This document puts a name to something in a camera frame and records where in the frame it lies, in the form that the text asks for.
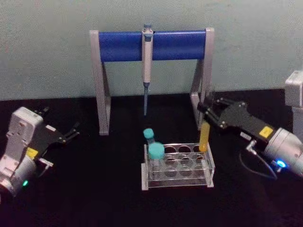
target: yellow label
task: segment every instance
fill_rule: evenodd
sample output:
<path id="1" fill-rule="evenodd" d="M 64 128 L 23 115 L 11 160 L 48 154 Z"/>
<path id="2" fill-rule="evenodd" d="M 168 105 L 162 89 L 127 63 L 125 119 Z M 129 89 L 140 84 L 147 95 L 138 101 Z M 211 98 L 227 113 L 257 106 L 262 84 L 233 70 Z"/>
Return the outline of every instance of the yellow label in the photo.
<path id="1" fill-rule="evenodd" d="M 268 126 L 265 126 L 261 132 L 259 132 L 260 136 L 263 136 L 265 138 L 267 138 L 268 136 L 270 136 L 270 134 L 273 132 L 274 130 L 272 128 L 269 128 Z"/>
<path id="2" fill-rule="evenodd" d="M 31 159 L 34 159 L 36 155 L 38 154 L 38 151 L 32 148 L 27 148 L 27 156 L 29 156 Z"/>

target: blue led light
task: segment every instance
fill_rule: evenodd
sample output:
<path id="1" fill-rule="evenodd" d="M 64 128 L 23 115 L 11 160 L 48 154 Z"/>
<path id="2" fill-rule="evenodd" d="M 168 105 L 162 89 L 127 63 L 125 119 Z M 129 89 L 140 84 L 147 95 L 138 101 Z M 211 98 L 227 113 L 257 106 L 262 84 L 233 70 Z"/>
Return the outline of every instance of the blue led light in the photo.
<path id="1" fill-rule="evenodd" d="M 283 161 L 281 161 L 281 160 L 277 160 L 276 163 L 277 163 L 280 167 L 282 167 L 282 168 L 286 167 L 286 164 L 285 164 Z"/>

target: green led light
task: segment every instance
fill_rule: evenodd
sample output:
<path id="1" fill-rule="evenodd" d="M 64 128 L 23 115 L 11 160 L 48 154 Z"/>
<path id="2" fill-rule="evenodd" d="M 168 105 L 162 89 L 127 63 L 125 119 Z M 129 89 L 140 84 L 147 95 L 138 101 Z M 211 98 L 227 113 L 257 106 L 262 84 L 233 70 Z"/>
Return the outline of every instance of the green led light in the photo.
<path id="1" fill-rule="evenodd" d="M 23 182 L 23 187 L 27 186 L 28 185 L 28 181 L 24 181 Z"/>

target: pipette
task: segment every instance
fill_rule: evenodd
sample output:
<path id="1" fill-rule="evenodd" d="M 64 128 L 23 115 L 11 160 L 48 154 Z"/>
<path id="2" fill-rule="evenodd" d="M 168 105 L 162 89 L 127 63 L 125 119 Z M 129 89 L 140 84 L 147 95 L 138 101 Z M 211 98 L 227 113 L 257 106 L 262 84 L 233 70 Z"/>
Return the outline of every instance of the pipette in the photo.
<path id="1" fill-rule="evenodd" d="M 144 116 L 147 114 L 148 87 L 151 82 L 152 68 L 152 31 L 151 24 L 144 24 L 142 30 L 142 80 L 144 85 Z"/>

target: silver metal frame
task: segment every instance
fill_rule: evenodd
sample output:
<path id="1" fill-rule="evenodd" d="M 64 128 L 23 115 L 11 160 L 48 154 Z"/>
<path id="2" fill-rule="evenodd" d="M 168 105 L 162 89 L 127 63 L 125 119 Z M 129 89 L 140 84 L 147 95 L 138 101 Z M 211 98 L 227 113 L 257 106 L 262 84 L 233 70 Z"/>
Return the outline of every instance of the silver metal frame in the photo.
<path id="1" fill-rule="evenodd" d="M 95 80 L 97 108 L 99 117 L 99 134 L 109 134 L 111 98 L 104 63 L 101 62 L 99 31 L 89 32 L 91 46 L 92 73 Z"/>
<path id="2" fill-rule="evenodd" d="M 206 30 L 204 59 L 198 60 L 193 84 L 190 91 L 191 103 L 194 110 L 198 130 L 201 129 L 203 114 L 197 110 L 198 103 L 203 102 L 211 90 L 212 65 L 214 53 L 214 29 L 208 27 Z"/>
<path id="3" fill-rule="evenodd" d="M 212 64 L 214 52 L 214 29 L 206 28 L 204 59 L 198 60 L 193 79 L 190 98 L 194 110 L 198 130 L 201 128 L 203 114 L 197 110 L 198 103 L 204 101 L 211 89 Z M 96 98 L 99 118 L 99 134 L 101 136 L 109 134 L 110 118 L 110 93 L 104 63 L 101 62 L 99 31 L 92 30 L 90 34 L 92 73 L 95 80 Z"/>

